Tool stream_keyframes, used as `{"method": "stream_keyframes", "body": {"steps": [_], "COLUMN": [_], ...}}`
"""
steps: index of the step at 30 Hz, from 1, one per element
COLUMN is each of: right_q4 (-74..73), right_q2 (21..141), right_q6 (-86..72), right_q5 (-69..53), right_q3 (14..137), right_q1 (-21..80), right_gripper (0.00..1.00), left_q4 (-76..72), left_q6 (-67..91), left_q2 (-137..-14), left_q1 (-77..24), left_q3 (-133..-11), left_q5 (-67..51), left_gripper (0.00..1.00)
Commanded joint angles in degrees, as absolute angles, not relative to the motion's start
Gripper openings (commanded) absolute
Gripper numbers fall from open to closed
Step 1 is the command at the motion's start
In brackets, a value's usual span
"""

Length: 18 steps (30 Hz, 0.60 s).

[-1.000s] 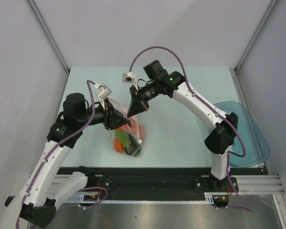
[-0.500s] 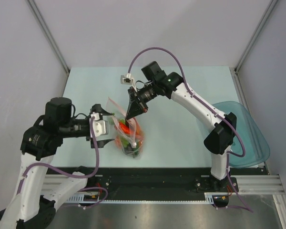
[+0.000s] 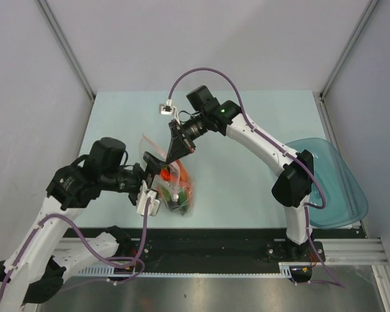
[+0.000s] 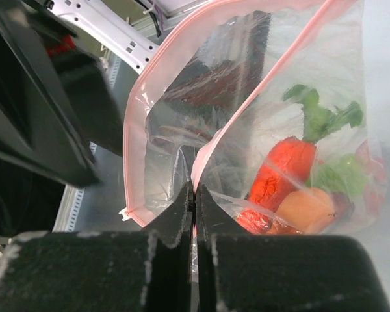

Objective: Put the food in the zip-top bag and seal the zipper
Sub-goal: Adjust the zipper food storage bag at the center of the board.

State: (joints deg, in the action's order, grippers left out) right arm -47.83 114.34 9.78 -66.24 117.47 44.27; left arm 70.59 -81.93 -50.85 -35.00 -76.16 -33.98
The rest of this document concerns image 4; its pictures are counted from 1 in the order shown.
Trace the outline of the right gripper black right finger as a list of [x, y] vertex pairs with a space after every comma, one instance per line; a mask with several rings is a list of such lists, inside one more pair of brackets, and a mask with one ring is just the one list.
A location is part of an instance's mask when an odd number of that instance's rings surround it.
[[195, 205], [201, 311], [390, 311], [357, 240], [252, 235], [203, 185]]

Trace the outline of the clear zip top bag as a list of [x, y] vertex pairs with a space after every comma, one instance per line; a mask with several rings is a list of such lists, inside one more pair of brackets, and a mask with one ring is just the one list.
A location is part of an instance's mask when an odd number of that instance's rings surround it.
[[[363, 111], [361, 125], [346, 125], [316, 143], [313, 165], [351, 153], [369, 178], [363, 195], [355, 199], [326, 192], [335, 206], [335, 220], [320, 233], [350, 233], [373, 223], [384, 202], [387, 176], [366, 122], [363, 6], [363, 1], [211, 1], [177, 25], [138, 78], [127, 102], [123, 219], [148, 225], [190, 183], [194, 190], [205, 186], [235, 221], [252, 209], [290, 226], [276, 211], [247, 197], [269, 151], [287, 137], [302, 138], [301, 106], [282, 100], [285, 91], [301, 84], [316, 88], [320, 104], [331, 111], [351, 101], [357, 101]], [[182, 131], [156, 133], [153, 108], [212, 31], [255, 11], [272, 15], [262, 76], [225, 126], [209, 140]]]

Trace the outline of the red toy carrot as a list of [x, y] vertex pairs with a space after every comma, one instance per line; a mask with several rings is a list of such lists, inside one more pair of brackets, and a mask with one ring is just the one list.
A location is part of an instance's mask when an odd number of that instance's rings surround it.
[[301, 106], [302, 138], [287, 137], [269, 151], [247, 197], [249, 202], [272, 212], [297, 189], [297, 184], [308, 180], [317, 151], [316, 143], [346, 125], [354, 128], [363, 121], [363, 111], [357, 101], [332, 111], [320, 104], [316, 88], [304, 84], [296, 84], [285, 91], [282, 100]]

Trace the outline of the small orange toy fruit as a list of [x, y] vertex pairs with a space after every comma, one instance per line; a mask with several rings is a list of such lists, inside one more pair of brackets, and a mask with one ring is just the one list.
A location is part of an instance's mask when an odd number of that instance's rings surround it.
[[302, 233], [316, 234], [335, 220], [335, 206], [328, 193], [307, 188], [287, 195], [276, 215]]

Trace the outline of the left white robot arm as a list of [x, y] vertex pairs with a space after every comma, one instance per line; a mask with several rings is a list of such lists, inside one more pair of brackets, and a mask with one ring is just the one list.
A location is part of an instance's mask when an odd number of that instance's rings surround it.
[[123, 122], [71, 25], [136, 72], [157, 47], [101, 1], [0, 1], [0, 159], [85, 187], [99, 181], [90, 144], [121, 155]]

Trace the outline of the green toy grapes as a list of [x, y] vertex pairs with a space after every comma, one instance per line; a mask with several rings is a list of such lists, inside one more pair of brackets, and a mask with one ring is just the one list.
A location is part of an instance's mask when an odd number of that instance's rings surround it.
[[368, 182], [362, 165], [354, 154], [349, 153], [327, 161], [317, 161], [305, 185], [325, 192], [341, 192], [355, 199], [363, 195]]

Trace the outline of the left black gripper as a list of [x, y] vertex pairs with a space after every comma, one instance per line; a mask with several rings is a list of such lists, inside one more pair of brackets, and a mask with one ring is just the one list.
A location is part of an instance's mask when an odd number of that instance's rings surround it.
[[53, 59], [87, 53], [75, 37], [35, 1], [0, 1], [0, 159], [64, 184], [85, 165]]

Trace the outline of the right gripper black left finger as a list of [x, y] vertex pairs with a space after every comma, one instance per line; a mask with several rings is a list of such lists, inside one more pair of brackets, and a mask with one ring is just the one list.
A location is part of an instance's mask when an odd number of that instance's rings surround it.
[[189, 311], [192, 185], [140, 231], [27, 232], [0, 261], [0, 311]]

